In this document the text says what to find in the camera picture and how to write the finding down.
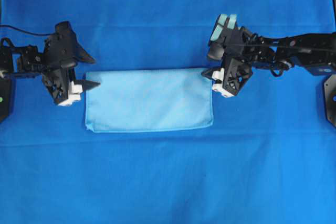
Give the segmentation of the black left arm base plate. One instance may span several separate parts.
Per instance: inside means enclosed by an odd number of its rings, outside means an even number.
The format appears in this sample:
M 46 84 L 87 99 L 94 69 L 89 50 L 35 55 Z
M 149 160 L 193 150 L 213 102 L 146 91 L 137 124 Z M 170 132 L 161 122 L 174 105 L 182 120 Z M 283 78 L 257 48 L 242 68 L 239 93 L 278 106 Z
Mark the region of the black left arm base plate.
M 13 112 L 15 94 L 15 81 L 1 79 L 1 123 Z

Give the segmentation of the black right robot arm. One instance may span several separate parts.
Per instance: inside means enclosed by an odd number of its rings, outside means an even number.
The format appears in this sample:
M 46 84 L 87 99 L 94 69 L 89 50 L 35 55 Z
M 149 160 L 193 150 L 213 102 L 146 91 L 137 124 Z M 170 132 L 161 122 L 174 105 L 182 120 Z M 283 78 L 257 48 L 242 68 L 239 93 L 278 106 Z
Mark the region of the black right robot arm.
M 294 66 L 314 76 L 335 73 L 335 33 L 274 39 L 245 27 L 220 28 L 219 32 L 208 43 L 207 57 L 220 66 L 204 70 L 202 76 L 212 80 L 212 89 L 226 98 L 238 95 L 254 68 L 269 70 L 274 77 Z

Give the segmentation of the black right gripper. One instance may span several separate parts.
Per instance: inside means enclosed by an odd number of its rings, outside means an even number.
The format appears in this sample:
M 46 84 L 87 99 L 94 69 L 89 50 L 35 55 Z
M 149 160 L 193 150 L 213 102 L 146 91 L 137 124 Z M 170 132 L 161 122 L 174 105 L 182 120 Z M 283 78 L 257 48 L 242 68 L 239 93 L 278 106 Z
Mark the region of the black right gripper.
M 233 57 L 226 57 L 220 68 L 210 68 L 201 75 L 213 80 L 212 90 L 225 98 L 238 95 L 241 88 L 253 75 L 251 66 Z

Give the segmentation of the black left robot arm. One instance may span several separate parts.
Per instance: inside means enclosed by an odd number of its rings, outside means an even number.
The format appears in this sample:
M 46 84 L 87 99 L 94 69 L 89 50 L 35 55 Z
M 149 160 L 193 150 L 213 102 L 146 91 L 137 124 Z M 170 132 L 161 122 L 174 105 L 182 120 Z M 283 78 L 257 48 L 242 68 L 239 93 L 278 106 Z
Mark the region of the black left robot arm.
M 81 100 L 83 92 L 100 85 L 76 79 L 75 67 L 79 62 L 92 64 L 95 60 L 75 38 L 51 36 L 45 41 L 43 52 L 36 46 L 16 47 L 10 39 L 1 39 L 1 79 L 41 75 L 42 83 L 58 106 L 70 106 Z

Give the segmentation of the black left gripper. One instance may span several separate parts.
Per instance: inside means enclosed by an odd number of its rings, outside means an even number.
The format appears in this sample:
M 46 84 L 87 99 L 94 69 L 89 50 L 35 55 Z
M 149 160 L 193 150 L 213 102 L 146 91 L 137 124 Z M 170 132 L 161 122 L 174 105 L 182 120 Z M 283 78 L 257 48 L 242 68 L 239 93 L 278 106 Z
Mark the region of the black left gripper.
M 56 69 L 42 73 L 42 82 L 57 106 L 71 106 L 81 100 L 81 88 L 91 90 L 100 82 L 76 80 L 74 69 Z

